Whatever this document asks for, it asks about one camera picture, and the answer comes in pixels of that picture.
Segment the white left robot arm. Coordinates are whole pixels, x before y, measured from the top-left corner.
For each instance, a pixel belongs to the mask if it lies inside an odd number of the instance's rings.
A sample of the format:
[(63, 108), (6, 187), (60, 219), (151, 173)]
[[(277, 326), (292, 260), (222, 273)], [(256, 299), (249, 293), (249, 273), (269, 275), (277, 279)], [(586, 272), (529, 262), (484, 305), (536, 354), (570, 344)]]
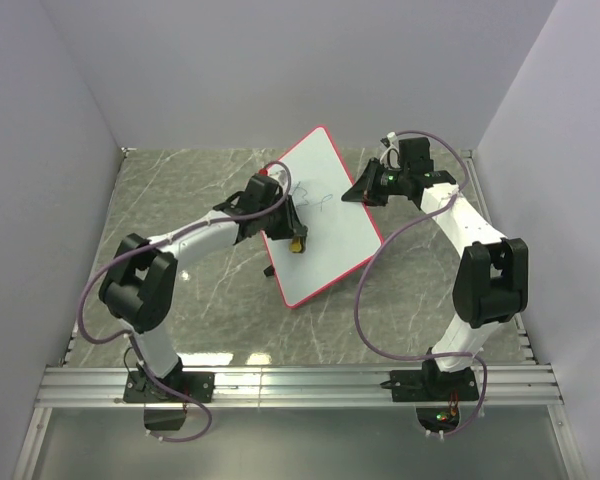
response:
[(170, 402), (188, 392), (183, 360), (166, 326), (181, 297), (179, 275), (206, 256), (260, 233), (270, 240), (289, 240), (293, 252), (305, 249), (308, 228), (291, 196), (277, 185), (241, 190), (173, 233), (152, 238), (131, 233), (103, 270), (99, 300), (130, 336), (140, 375), (158, 401)]

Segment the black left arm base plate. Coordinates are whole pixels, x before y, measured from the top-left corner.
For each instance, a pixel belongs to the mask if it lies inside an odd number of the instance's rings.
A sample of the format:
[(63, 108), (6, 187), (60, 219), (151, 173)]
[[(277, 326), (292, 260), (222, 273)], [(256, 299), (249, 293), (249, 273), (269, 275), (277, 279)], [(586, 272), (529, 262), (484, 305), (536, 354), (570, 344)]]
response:
[(210, 403), (215, 388), (215, 374), (209, 371), (181, 372), (171, 381), (164, 380), (163, 384), (177, 391), (178, 395), (159, 386), (143, 370), (131, 371), (127, 376), (123, 402), (137, 404), (184, 402), (182, 395), (185, 395), (187, 402), (196, 400), (200, 403)]

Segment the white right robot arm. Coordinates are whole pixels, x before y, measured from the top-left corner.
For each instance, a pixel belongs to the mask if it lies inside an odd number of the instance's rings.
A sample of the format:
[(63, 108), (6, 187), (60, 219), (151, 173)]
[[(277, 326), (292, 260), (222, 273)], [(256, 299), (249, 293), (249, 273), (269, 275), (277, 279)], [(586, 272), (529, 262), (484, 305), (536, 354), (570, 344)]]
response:
[(529, 251), (508, 238), (468, 202), (461, 186), (430, 159), (402, 161), (396, 168), (372, 158), (342, 199), (384, 206), (404, 196), (434, 221), (459, 255), (452, 289), (454, 316), (441, 339), (418, 357), (422, 369), (415, 389), (431, 399), (454, 393), (474, 400), (471, 370), (486, 340), (528, 304)]

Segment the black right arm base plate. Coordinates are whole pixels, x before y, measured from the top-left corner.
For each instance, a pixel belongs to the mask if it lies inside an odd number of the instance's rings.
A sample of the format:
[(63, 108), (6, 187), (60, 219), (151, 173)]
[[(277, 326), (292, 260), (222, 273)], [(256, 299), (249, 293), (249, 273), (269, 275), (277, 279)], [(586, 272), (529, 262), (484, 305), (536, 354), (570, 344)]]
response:
[(392, 370), (380, 387), (391, 392), (394, 403), (477, 401), (477, 381), (470, 368), (447, 373), (425, 370)]

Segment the red framed whiteboard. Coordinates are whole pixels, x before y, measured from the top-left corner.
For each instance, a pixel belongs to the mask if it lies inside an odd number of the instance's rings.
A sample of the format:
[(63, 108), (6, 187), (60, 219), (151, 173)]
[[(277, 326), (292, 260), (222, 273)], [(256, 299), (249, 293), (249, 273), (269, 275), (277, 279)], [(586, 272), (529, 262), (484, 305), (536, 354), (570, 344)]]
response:
[(366, 264), (383, 237), (366, 206), (341, 200), (352, 175), (326, 127), (318, 126), (280, 161), (290, 170), (290, 194), (308, 228), (306, 248), (264, 239), (283, 303), (296, 308)]

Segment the yellow whiteboard eraser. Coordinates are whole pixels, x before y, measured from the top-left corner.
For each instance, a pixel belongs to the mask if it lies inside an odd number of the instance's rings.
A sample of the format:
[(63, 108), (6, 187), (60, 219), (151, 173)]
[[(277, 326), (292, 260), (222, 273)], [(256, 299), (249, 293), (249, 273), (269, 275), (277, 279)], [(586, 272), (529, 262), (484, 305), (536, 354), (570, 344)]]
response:
[(302, 254), (306, 251), (306, 238), (294, 237), (289, 244), (289, 251), (293, 254)]

